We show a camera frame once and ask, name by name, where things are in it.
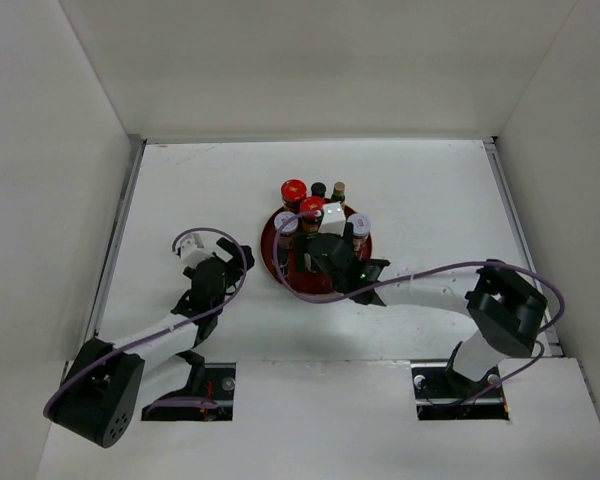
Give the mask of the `white lid jar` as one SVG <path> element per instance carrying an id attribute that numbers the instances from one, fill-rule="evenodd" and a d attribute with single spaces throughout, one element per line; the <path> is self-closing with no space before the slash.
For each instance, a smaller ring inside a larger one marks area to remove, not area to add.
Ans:
<path id="1" fill-rule="evenodd" d="M 293 247 L 293 238 L 298 230 L 299 221 L 290 211 L 278 213 L 273 220 L 273 226 L 277 240 L 275 245 L 283 250 L 291 250 Z"/>
<path id="2" fill-rule="evenodd" d="M 370 236 L 370 221 L 367 216 L 360 213 L 354 213 L 348 217 L 348 222 L 352 225 L 354 251 L 360 252 L 365 248 Z"/>

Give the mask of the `red cap sauce bottle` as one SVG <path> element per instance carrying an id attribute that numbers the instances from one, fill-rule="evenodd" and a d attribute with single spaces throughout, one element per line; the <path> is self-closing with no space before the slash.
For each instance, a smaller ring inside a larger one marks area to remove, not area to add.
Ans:
<path id="1" fill-rule="evenodd" d="M 280 188 L 283 208 L 298 213 L 301 203 L 307 198 L 307 192 L 307 186 L 302 180 L 286 180 Z"/>
<path id="2" fill-rule="evenodd" d="M 322 209 L 326 201 L 322 197 L 310 196 L 301 201 L 299 212 L 302 213 L 300 219 L 301 227 L 304 233 L 317 232 L 322 218 Z"/>

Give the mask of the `black cap spice bottle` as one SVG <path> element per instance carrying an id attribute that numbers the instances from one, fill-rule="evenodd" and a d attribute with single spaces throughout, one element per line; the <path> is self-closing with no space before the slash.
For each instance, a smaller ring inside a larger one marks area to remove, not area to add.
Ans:
<path id="1" fill-rule="evenodd" d="M 314 182 L 310 187 L 311 195 L 324 198 L 326 195 L 326 185 L 322 182 Z"/>
<path id="2" fill-rule="evenodd" d="M 287 279 L 289 277 L 289 251 L 286 249 L 278 248 L 277 257 L 281 277 Z"/>

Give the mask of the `yellow label oil bottle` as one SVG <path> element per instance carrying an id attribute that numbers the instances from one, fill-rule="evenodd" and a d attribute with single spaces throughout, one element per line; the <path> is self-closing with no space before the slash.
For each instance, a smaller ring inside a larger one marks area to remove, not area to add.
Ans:
<path id="1" fill-rule="evenodd" d="M 345 195 L 346 185 L 344 182 L 335 182 L 333 185 L 333 191 L 330 197 L 330 201 L 332 203 L 338 203 L 342 208 L 345 207 L 346 204 L 346 195 Z"/>

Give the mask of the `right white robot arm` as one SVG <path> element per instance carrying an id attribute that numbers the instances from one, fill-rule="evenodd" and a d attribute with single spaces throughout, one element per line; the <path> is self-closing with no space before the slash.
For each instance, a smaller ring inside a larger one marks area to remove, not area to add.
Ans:
<path id="1" fill-rule="evenodd" d="M 418 306 L 472 319 L 477 331 L 455 347 L 443 373 L 455 395 L 469 394 L 502 360 L 534 352 L 547 299 L 511 265 L 487 260 L 409 273 L 387 260 L 359 258 L 350 234 L 310 234 L 296 250 L 357 304 Z"/>

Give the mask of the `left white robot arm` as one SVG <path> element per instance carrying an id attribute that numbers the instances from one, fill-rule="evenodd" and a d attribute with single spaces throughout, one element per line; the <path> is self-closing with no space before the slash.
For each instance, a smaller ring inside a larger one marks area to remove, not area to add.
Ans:
<path id="1" fill-rule="evenodd" d="M 189 286 L 166 317 L 126 338 L 94 337 L 80 348 L 43 415 L 102 447 L 117 443 L 133 417 L 208 420 L 224 411 L 221 383 L 208 379 L 196 347 L 214 332 L 254 265 L 252 250 L 220 237 L 203 247 L 197 234 L 176 245 Z"/>

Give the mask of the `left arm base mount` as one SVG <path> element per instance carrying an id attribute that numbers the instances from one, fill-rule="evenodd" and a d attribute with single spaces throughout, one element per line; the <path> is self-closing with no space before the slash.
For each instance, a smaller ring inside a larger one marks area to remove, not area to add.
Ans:
<path id="1" fill-rule="evenodd" d="M 151 371 L 136 409 L 145 422 L 222 422 L 233 419 L 237 368 L 182 352 Z"/>

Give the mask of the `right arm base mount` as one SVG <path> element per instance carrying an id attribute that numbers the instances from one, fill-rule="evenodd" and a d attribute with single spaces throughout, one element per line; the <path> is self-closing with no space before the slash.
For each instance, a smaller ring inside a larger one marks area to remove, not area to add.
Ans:
<path id="1" fill-rule="evenodd" d="M 500 380 L 498 367 L 474 382 L 456 374 L 446 361 L 413 362 L 411 376 L 416 414 L 421 421 L 509 420 L 500 386 L 475 397 Z"/>

